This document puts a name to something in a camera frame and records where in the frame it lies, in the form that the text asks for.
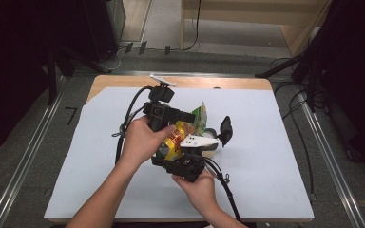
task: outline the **person's left hand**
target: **person's left hand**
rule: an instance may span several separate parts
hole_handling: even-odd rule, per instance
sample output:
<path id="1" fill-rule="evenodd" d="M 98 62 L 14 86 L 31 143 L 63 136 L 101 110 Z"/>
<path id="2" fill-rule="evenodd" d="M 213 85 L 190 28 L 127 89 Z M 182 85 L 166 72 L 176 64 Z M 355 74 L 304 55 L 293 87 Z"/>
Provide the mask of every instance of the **person's left hand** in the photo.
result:
<path id="1" fill-rule="evenodd" d="M 170 125 L 159 132 L 153 132 L 148 123 L 149 118 L 142 116 L 129 125 L 125 133 L 125 144 L 120 161 L 138 168 L 153 156 L 164 139 L 176 129 L 175 125 Z"/>

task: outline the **white paper sheet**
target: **white paper sheet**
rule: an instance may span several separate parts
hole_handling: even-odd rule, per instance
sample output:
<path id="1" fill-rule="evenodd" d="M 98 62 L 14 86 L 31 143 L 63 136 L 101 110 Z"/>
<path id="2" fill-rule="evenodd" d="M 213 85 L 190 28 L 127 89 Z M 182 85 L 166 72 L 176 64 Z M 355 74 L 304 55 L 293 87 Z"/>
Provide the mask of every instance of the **white paper sheet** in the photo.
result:
<path id="1" fill-rule="evenodd" d="M 45 219 L 70 219 L 100 186 L 114 165 L 117 133 L 139 88 L 108 87 L 82 111 L 55 185 Z M 230 190 L 242 219 L 313 219 L 298 165 L 273 92 L 248 89 L 173 88 L 169 104 L 190 112 L 206 105 L 207 127 L 219 132 L 230 116 L 233 138 L 219 146 L 214 161 L 229 174 Z M 133 110 L 147 102 L 148 92 Z M 221 208 L 234 216 L 216 181 Z M 116 219 L 201 219 L 182 189 L 161 167 L 144 163 L 130 183 Z"/>

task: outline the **hand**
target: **hand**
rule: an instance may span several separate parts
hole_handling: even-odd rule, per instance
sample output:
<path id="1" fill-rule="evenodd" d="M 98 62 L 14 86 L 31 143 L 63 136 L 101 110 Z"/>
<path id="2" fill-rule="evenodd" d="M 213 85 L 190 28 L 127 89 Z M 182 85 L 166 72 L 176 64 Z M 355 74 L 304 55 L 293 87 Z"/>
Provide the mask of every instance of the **hand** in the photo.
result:
<path id="1" fill-rule="evenodd" d="M 126 161 L 128 165 L 138 168 L 153 156 L 163 140 L 176 129 L 174 125 L 170 125 L 159 132 L 153 132 L 148 123 L 149 118 L 142 116 L 129 125 L 120 161 Z"/>
<path id="2" fill-rule="evenodd" d="M 175 175 L 171 177 L 186 193 L 191 204 L 201 215 L 206 217 L 207 214 L 220 210 L 216 202 L 215 178 L 207 170 L 203 169 L 195 182 L 189 182 Z"/>

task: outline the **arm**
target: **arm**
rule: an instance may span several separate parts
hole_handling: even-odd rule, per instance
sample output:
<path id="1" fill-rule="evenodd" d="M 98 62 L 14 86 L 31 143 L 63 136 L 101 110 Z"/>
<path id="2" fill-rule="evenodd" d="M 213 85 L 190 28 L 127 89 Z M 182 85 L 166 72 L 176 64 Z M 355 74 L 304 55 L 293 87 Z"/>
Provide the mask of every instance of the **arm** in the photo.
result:
<path id="1" fill-rule="evenodd" d="M 213 227 L 246 227 L 220 209 L 216 202 L 215 178 L 208 171 L 203 170 L 193 183 L 174 175 L 172 178 L 186 193 L 194 208 Z"/>
<path id="2" fill-rule="evenodd" d="M 150 159 L 162 141 L 174 131 L 168 126 L 152 132 L 146 116 L 131 123 L 123 153 L 103 184 L 79 209 L 67 227 L 110 227 L 127 186 L 142 163 Z"/>

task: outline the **forearm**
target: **forearm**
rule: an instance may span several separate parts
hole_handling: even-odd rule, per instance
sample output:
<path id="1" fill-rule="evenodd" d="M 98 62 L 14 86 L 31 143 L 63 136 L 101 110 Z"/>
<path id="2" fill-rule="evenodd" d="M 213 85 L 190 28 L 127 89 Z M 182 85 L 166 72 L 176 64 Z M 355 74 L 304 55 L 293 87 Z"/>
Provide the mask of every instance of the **forearm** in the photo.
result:
<path id="1" fill-rule="evenodd" d="M 120 160 L 67 227 L 110 227 L 136 169 Z"/>
<path id="2" fill-rule="evenodd" d="M 220 209 L 219 206 L 201 213 L 214 228 L 220 227 L 246 227 Z"/>

